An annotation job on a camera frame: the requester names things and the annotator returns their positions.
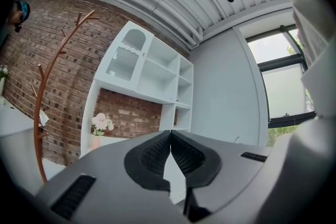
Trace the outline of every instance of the brick wall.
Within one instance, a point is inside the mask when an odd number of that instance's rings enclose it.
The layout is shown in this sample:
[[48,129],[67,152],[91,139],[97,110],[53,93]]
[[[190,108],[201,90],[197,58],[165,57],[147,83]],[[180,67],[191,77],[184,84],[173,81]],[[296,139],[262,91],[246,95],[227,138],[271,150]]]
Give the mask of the brick wall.
[[[104,53],[121,28],[133,21],[154,33],[188,58],[185,51],[165,38],[143,20],[96,0],[25,0],[31,7],[20,33],[11,33],[0,51],[0,63],[8,65],[10,76],[4,96],[30,118],[35,109],[35,95],[30,83],[38,88],[43,69],[63,39],[73,28],[79,12],[95,9],[100,20],[85,23],[65,46],[51,71],[42,107],[50,120],[43,132],[43,156],[59,164],[71,164],[80,155],[80,129],[86,98],[93,76]],[[126,95],[101,90],[97,112],[109,113],[115,129],[108,135],[135,137],[157,131],[162,106]]]

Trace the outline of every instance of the window frame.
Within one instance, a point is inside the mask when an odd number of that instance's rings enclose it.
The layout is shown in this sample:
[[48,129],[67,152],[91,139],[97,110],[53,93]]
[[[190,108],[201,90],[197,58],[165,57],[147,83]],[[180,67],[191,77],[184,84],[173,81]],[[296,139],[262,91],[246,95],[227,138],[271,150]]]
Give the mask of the window frame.
[[250,43],[252,41],[256,41],[262,38],[266,38],[272,35],[276,34],[283,34],[286,38],[289,45],[293,48],[293,50],[296,52],[294,55],[289,55],[285,57],[281,57],[274,60],[269,60],[265,62],[258,63],[258,67],[260,70],[260,75],[263,80],[265,94],[266,94],[266,101],[267,101],[267,113],[268,113],[268,128],[279,128],[279,127],[289,127],[298,125],[304,121],[310,120],[315,118],[317,116],[316,111],[296,114],[296,115],[290,115],[290,116],[282,116],[279,118],[270,118],[269,114],[269,104],[268,104],[268,95],[266,90],[266,85],[263,78],[263,72],[278,69],[281,67],[287,67],[292,66],[297,63],[301,64],[303,73],[308,70],[308,65],[306,62],[306,58],[304,57],[304,53],[302,49],[300,48],[299,44],[296,42],[296,40],[293,38],[293,36],[289,33],[289,31],[297,29],[296,25],[289,25],[289,26],[283,26],[281,25],[277,29],[273,29],[258,35],[254,35],[252,37],[246,38],[246,42]]

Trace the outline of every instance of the window glass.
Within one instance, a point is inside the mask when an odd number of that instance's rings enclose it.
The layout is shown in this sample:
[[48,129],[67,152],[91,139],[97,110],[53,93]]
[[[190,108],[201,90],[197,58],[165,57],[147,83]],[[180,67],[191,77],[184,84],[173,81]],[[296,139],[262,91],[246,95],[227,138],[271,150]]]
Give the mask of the window glass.
[[315,111],[313,99],[310,96],[310,93],[306,89],[306,112],[312,112]]
[[[288,31],[288,32],[295,39],[296,43],[300,46],[301,50],[303,50],[302,43],[301,43],[301,41],[298,37],[298,30],[294,29],[294,30],[291,30],[291,31]],[[287,49],[288,49],[288,51],[291,55],[295,54],[295,51],[291,47],[288,47]]]
[[262,75],[271,119],[306,112],[306,89],[301,81],[301,64],[265,71]]
[[269,128],[268,137],[267,137],[267,146],[273,147],[276,139],[284,134],[293,133],[298,125],[288,126],[288,127],[279,127],[279,128]]
[[257,63],[289,56],[294,52],[282,33],[249,42],[248,45]]

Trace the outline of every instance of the copper coat rack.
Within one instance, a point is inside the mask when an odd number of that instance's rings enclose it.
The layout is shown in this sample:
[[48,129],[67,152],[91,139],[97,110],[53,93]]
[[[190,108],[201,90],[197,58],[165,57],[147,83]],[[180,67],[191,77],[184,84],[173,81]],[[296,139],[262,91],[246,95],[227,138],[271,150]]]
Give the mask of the copper coat rack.
[[76,25],[75,27],[72,29],[71,32],[69,32],[67,35],[64,33],[63,29],[61,30],[64,36],[64,39],[62,40],[61,45],[58,47],[58,49],[56,50],[54,56],[52,57],[52,59],[50,60],[46,71],[43,72],[42,66],[41,64],[38,64],[38,70],[40,72],[41,75],[41,83],[38,89],[38,92],[36,93],[34,86],[33,87],[33,91],[36,95],[36,104],[35,104],[35,112],[34,112],[34,146],[35,146],[35,153],[36,153],[36,158],[37,158],[37,164],[38,164],[38,168],[40,170],[41,173],[41,177],[43,182],[45,183],[47,181],[46,178],[46,174],[43,168],[43,164],[42,164],[42,146],[41,146],[41,140],[43,137],[45,137],[46,135],[48,135],[48,133],[45,134],[39,134],[39,113],[40,113],[40,109],[41,109],[41,102],[42,102],[42,97],[43,97],[43,92],[44,89],[46,87],[47,84],[47,80],[49,77],[49,74],[54,66],[54,63],[57,59],[57,57],[60,54],[66,54],[66,51],[62,51],[63,47],[65,46],[65,44],[68,42],[68,40],[70,39],[70,37],[73,36],[73,34],[77,31],[77,29],[87,20],[93,20],[93,19],[99,19],[99,17],[91,17],[91,15],[94,14],[94,10],[91,11],[87,16],[85,16],[82,20],[80,20],[82,12],[80,12],[78,14],[77,17],[77,21],[76,21]]

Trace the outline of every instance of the coat rack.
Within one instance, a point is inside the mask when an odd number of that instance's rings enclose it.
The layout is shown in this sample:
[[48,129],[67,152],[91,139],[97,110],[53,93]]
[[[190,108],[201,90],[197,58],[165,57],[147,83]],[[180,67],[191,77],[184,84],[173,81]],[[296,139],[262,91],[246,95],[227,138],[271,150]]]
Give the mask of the coat rack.
[[31,85],[31,87],[32,87],[32,89],[33,89],[33,91],[34,91],[34,93],[36,95],[36,104],[35,104],[35,112],[34,112],[34,146],[35,146],[35,153],[36,153],[36,159],[37,159],[38,168],[39,168],[39,171],[41,173],[41,177],[42,177],[42,180],[43,180],[44,183],[47,181],[47,177],[46,177],[46,174],[45,174],[45,171],[44,171],[44,168],[43,168],[43,164],[42,164],[42,144],[41,144],[41,141],[42,141],[42,138],[45,137],[48,134],[47,133],[45,133],[45,134],[39,134],[39,126],[38,126],[38,124],[39,124],[39,113],[40,113],[40,109],[41,109],[41,102],[42,102],[43,92],[44,92],[44,89],[46,87],[49,74],[50,74],[50,72],[51,72],[51,70],[52,70],[52,68],[53,68],[53,66],[55,64],[55,61],[56,61],[57,57],[60,54],[66,54],[66,51],[62,51],[62,50],[63,50],[63,47],[65,46],[65,44],[70,39],[70,37],[72,37],[73,34],[77,31],[77,29],[84,22],[86,22],[87,20],[99,19],[99,17],[92,17],[92,14],[94,14],[94,10],[91,11],[82,20],[80,20],[81,16],[82,16],[82,12],[80,12],[78,14],[78,17],[77,17],[76,25],[72,29],[71,32],[69,32],[66,35],[64,33],[63,29],[61,30],[62,34],[64,36],[64,39],[62,40],[61,45],[58,47],[58,49],[56,50],[54,56],[50,60],[48,66],[46,68],[46,71],[43,72],[41,64],[38,64],[38,70],[39,70],[40,75],[41,75],[41,83],[40,83],[40,86],[38,88],[38,92],[37,93],[36,93],[36,90],[35,90],[34,86]]

